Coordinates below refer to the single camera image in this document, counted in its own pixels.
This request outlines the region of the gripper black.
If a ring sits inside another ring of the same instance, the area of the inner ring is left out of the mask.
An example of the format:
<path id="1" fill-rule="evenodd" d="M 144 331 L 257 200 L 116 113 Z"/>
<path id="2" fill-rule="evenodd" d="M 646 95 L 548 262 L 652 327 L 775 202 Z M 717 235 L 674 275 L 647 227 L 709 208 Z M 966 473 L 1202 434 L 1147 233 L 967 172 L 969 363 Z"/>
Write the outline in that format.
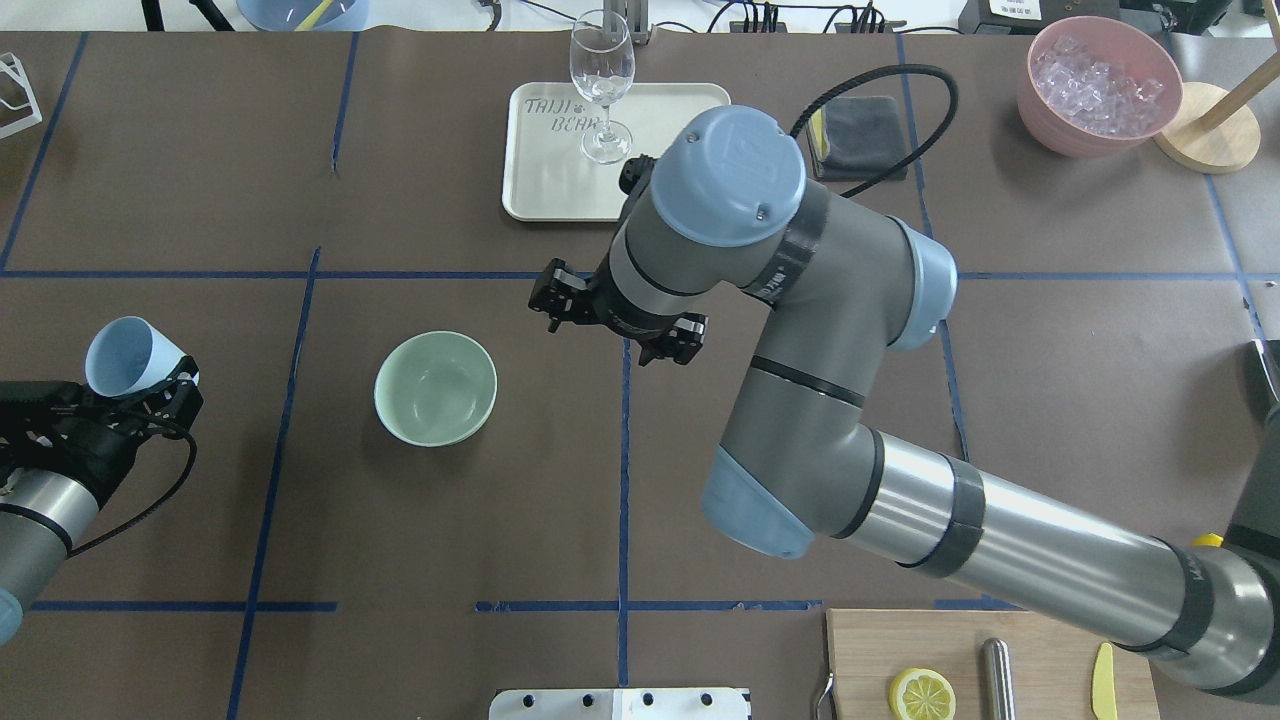
<path id="1" fill-rule="evenodd" d="M 704 345 L 707 316 L 699 313 L 659 314 L 640 307 L 625 296 L 622 286 L 602 260 L 585 279 L 562 259 L 554 258 L 535 281 L 529 307 L 549 318 L 548 331 L 561 324 L 603 325 L 632 340 L 640 347 L 639 365 L 671 360 L 687 365 Z"/>
<path id="2" fill-rule="evenodd" d="M 146 398 L 113 398 L 69 380 L 4 380 L 3 482 L 19 469 L 35 469 L 84 486 L 119 486 L 143 442 L 142 409 L 191 430 L 204 409 L 198 377 L 156 384 Z"/>

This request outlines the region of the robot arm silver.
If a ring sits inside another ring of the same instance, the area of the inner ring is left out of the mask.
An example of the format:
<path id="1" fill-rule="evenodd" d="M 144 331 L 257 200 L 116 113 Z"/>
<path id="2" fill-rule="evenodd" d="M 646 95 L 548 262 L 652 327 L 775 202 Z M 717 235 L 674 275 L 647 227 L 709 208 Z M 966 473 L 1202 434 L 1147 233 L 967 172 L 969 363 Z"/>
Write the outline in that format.
<path id="1" fill-rule="evenodd" d="M 68 559 L 132 528 L 186 483 L 197 452 L 191 428 L 202 406 L 195 375 L 184 372 L 120 397 L 69 380 L 3 382 L 3 643 Z M 187 443 L 179 478 L 134 518 L 86 541 L 140 448 L 156 437 Z"/>
<path id="2" fill-rule="evenodd" d="M 806 177 L 754 108 L 695 117 L 628 190 L 591 279 L 556 259 L 529 305 L 690 363 L 728 283 L 771 307 L 701 496 L 756 552 L 818 536 L 1102 635 L 1210 694 L 1277 702 L 1277 409 L 1219 547 L 1140 536 L 861 423 L 883 356 L 948 315 L 948 250 Z"/>

